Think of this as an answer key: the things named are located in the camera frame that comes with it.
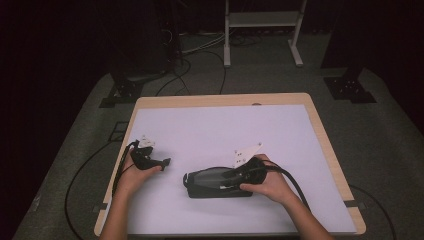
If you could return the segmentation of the person's right hand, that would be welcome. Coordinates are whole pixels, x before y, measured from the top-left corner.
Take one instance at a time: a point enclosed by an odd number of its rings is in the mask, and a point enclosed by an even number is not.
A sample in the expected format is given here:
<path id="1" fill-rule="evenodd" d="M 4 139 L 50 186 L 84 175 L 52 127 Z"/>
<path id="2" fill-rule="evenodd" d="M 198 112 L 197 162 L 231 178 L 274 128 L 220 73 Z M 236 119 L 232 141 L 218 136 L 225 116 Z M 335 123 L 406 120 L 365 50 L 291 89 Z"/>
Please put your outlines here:
<path id="1" fill-rule="evenodd" d="M 262 194 L 282 205 L 286 205 L 291 198 L 295 197 L 283 175 L 273 170 L 267 171 L 266 177 L 261 184 L 243 183 L 240 185 L 240 189 Z"/>

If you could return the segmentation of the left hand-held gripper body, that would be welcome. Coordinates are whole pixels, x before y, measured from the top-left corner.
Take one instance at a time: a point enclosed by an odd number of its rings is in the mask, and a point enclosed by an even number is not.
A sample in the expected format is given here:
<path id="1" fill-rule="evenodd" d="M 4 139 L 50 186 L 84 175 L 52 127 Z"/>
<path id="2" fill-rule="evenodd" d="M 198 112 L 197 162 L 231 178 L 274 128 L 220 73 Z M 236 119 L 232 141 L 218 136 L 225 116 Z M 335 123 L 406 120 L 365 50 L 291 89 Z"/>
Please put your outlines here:
<path id="1" fill-rule="evenodd" d="M 135 166 L 140 170 L 147 170 L 156 166 L 162 168 L 163 162 L 151 158 L 155 143 L 143 136 L 134 142 L 134 148 L 131 157 Z"/>

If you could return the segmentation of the black square floor frame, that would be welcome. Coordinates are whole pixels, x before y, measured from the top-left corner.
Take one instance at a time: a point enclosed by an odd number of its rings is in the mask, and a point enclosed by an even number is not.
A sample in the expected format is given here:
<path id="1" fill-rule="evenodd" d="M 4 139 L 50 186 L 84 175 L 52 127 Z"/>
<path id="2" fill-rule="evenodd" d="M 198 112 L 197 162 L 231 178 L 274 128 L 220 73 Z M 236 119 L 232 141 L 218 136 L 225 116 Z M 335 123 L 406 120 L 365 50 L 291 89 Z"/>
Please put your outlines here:
<path id="1" fill-rule="evenodd" d="M 109 142 L 121 142 L 126 134 L 128 128 L 128 121 L 117 121 L 111 131 L 108 141 Z"/>

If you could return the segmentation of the black pencil case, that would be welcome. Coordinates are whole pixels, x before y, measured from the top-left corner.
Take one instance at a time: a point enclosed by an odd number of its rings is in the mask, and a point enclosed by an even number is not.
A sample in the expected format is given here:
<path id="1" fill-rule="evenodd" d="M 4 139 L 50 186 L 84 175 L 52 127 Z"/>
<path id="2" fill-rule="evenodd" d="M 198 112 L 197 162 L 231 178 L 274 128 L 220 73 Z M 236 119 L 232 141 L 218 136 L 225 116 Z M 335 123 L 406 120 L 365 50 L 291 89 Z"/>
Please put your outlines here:
<path id="1" fill-rule="evenodd" d="M 225 179 L 222 176 L 223 172 L 231 169 L 228 167 L 211 167 L 186 173 L 183 176 L 183 185 L 188 196 L 192 199 L 251 197 L 251 192 L 243 191 L 240 188 L 235 191 L 219 189 L 220 184 L 231 180 L 231 178 Z"/>

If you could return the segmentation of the person's left hand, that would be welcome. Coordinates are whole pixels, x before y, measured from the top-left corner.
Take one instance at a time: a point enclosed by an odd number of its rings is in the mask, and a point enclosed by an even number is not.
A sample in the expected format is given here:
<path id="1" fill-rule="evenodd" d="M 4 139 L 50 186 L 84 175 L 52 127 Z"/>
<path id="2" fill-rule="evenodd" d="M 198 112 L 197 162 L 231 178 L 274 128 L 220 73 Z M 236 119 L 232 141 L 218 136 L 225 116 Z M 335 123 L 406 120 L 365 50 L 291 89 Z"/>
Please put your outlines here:
<path id="1" fill-rule="evenodd" d="M 147 170 L 138 169 L 131 156 L 127 156 L 124 161 L 124 169 L 115 189 L 116 197 L 130 198 L 134 193 L 153 175 L 162 170 L 160 166 L 155 166 Z"/>

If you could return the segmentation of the black stand base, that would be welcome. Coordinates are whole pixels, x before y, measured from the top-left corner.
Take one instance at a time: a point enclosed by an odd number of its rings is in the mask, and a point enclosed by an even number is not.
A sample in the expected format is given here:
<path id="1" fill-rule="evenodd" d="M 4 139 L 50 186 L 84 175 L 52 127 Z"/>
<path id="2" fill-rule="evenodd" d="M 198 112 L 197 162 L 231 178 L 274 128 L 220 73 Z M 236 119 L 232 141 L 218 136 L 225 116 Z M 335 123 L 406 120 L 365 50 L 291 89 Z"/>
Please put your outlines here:
<path id="1" fill-rule="evenodd" d="M 375 103 L 372 94 L 360 83 L 361 66 L 348 67 L 342 76 L 325 77 L 324 82 L 335 100 L 349 100 L 354 104 Z"/>
<path id="2" fill-rule="evenodd" d="M 108 95 L 101 100 L 100 108 L 113 108 L 116 104 L 135 103 L 140 97 L 143 85 L 142 77 L 111 72 L 113 85 Z"/>

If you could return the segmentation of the white metal stand frame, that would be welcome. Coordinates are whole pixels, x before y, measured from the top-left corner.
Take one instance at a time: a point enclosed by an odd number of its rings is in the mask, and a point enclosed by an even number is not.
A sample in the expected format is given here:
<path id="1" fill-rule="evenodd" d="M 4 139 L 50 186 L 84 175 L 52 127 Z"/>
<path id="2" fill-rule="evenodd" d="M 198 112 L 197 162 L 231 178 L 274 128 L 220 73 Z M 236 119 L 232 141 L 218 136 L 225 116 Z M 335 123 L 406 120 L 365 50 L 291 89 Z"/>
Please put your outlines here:
<path id="1" fill-rule="evenodd" d="M 297 67 L 303 66 L 303 60 L 297 49 L 297 41 L 301 30 L 307 0 L 302 0 L 297 11 L 280 12 L 239 12 L 229 10 L 229 0 L 225 0 L 225 27 L 223 65 L 231 66 L 230 29 L 231 28 L 263 28 L 263 27 L 293 27 L 294 33 L 288 40 L 292 57 Z"/>

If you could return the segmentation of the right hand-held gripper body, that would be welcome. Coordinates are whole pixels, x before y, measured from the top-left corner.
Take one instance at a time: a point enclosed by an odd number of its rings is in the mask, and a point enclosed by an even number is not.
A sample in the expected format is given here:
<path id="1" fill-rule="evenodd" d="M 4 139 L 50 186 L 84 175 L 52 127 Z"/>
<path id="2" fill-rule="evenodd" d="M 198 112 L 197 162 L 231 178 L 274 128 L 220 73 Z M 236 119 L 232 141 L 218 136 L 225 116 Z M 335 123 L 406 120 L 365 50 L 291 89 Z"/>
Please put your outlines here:
<path id="1" fill-rule="evenodd" d="M 262 148 L 261 142 L 235 151 L 234 175 L 239 177 L 244 183 L 260 184 L 265 176 L 265 165 L 257 157 L 258 151 Z"/>

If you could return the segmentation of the white table mat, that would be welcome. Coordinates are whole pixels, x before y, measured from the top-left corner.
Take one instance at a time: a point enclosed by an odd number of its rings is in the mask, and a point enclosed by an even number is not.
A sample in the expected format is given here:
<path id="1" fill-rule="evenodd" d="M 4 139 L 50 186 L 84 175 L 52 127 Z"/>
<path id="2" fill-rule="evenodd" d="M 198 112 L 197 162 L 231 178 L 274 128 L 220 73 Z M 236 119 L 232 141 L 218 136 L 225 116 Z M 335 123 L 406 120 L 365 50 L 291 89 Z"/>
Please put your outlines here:
<path id="1" fill-rule="evenodd" d="M 306 108 L 302 105 L 141 109 L 130 140 L 154 141 L 153 158 L 170 165 L 136 193 L 132 235 L 275 235 L 296 229 L 285 209 L 263 195 L 192 199 L 183 176 L 231 167 L 236 151 L 257 145 L 300 185 L 313 215 L 333 234 L 355 232 Z"/>

